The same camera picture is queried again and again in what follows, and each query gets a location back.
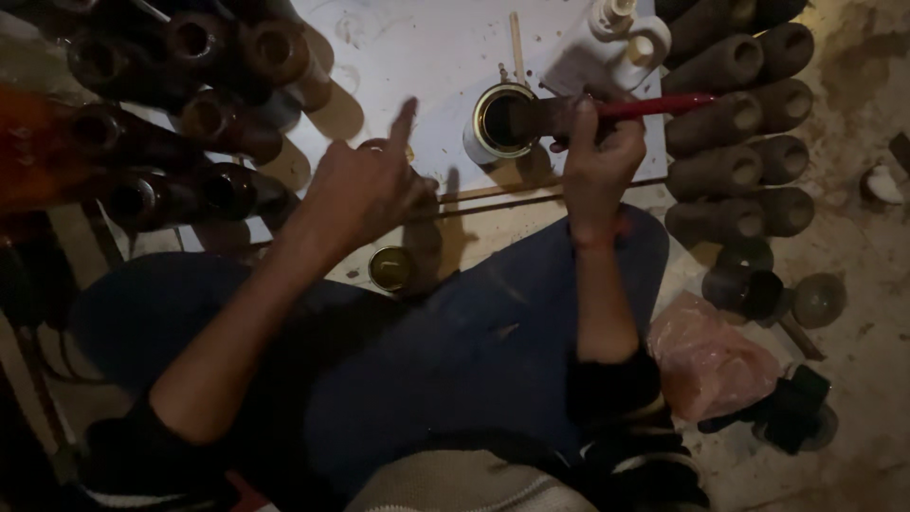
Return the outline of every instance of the plastic bag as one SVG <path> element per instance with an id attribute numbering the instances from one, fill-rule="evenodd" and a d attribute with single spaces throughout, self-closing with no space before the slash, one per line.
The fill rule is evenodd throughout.
<path id="1" fill-rule="evenodd" d="M 728 415 L 770 394 L 781 374 L 770 352 L 727 324 L 705 299 L 682 292 L 651 325 L 663 397 L 690 422 Z"/>

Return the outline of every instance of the jeans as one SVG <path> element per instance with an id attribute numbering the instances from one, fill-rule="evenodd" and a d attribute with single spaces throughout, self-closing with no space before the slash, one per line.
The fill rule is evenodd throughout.
<path id="1" fill-rule="evenodd" d="M 617 262 L 643 337 L 669 242 L 654 217 L 623 212 L 631 228 L 616 241 Z M 139 395 L 249 274 L 208 254 L 139 258 L 80 295 L 71 330 L 107 379 Z M 317 282 L 263 356 L 229 437 L 232 456 L 269 497 L 282 485 L 300 492 L 312 474 L 313 488 L 351 497 L 409 446 L 469 429 L 529 435 L 572 459 L 580 441 L 565 413 L 565 374 L 577 315 L 566 219 L 417 304 Z"/>

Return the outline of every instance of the open paint can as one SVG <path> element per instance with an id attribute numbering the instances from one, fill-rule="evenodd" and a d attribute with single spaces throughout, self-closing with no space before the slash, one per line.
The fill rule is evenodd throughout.
<path id="1" fill-rule="evenodd" d="M 387 246 L 369 259 L 369 278 L 386 292 L 400 292 L 411 282 L 414 261 L 403 247 Z"/>
<path id="2" fill-rule="evenodd" d="M 498 159 L 516 159 L 530 153 L 540 138 L 518 138 L 512 134 L 509 106 L 535 100 L 537 97 L 529 88 L 518 84 L 498 84 L 487 89 L 477 101 L 462 135 L 470 159 L 478 165 L 488 165 Z"/>

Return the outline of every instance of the dirty floor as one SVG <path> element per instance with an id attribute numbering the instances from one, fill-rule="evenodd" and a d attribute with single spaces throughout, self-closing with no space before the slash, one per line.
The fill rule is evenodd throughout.
<path id="1" fill-rule="evenodd" d="M 883 162 L 910 197 L 907 171 L 887 149 L 898 132 L 910 133 L 910 9 L 905 0 L 827 0 L 822 10 L 810 3 L 797 21 L 812 29 L 816 42 L 812 64 L 798 76 L 816 93 L 814 111 L 794 134 L 811 152 L 811 167 L 797 184 L 815 197 L 817 215 L 801 235 L 773 241 L 775 271 L 791 285 L 817 271 L 844 278 L 849 304 L 843 317 L 809 332 L 827 355 L 823 363 L 810 365 L 833 382 L 829 404 L 839 416 L 840 430 L 822 451 L 791 457 L 755 441 L 747 427 L 708 436 L 691 425 L 681 428 L 703 467 L 716 510 L 906 510 L 910 207 L 870 210 L 858 197 L 857 181 Z M 663 185 L 630 190 L 626 200 L 660 218 L 673 204 Z M 77 278 L 86 286 L 106 271 L 98 248 L 86 243 L 88 225 L 73 207 L 52 214 Z M 435 229 L 441 256 L 432 273 L 444 276 L 468 268 L 564 214 L 564 206 L 551 201 L 440 220 Z M 126 250 L 125 239 L 120 240 Z M 163 231 L 143 235 L 129 250 L 135 256 L 178 247 L 174 232 Z M 703 244 L 688 252 L 672 242 L 658 312 L 680 290 L 699 291 L 705 265 L 713 263 L 718 249 Z M 369 287 L 365 270 L 370 254 L 370 249 L 356 252 L 330 277 Z M 741 329 L 783 366 L 802 361 L 779 327 Z M 10 336 L 4 323 L 0 357 L 13 368 L 8 372 L 24 409 L 33 413 L 35 398 L 22 384 L 26 376 L 15 351 L 9 350 Z M 126 398 L 116 390 L 54 385 L 54 392 L 77 434 L 92 420 L 126 407 Z M 39 415 L 29 417 L 47 441 Z"/>

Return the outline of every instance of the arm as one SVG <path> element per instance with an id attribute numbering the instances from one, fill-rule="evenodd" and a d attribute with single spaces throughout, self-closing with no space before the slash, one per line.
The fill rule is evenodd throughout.
<path id="1" fill-rule="evenodd" d="M 657 364 L 640 343 L 613 250 L 620 200 L 645 154 L 643 125 L 617 123 L 595 146 L 597 127 L 591 103 L 581 102 L 563 178 L 579 302 L 567 407 L 586 445 L 572 478 L 601 510 L 708 507 L 673 431 Z"/>
<path id="2" fill-rule="evenodd" d="M 79 509 L 227 509 L 234 496 L 217 441 L 291 304 L 347 254 L 400 224 L 438 184 L 405 158 L 417 101 L 382 152 L 335 142 L 266 258 L 127 415 L 93 425 L 69 490 Z"/>
<path id="3" fill-rule="evenodd" d="M 411 100 L 402 109 L 388 150 L 356 151 L 340 142 L 329 147 L 266 259 L 152 386 L 152 410 L 174 433 L 197 445 L 223 436 L 291 303 L 431 194 L 430 183 L 405 158 L 416 108 Z"/>
<path id="4" fill-rule="evenodd" d="M 644 126 L 640 120 L 617 123 L 595 146 L 598 122 L 592 102 L 579 103 L 563 190 L 576 254 L 576 353 L 581 362 L 613 364 L 629 359 L 639 346 L 613 239 L 622 194 L 644 159 Z"/>

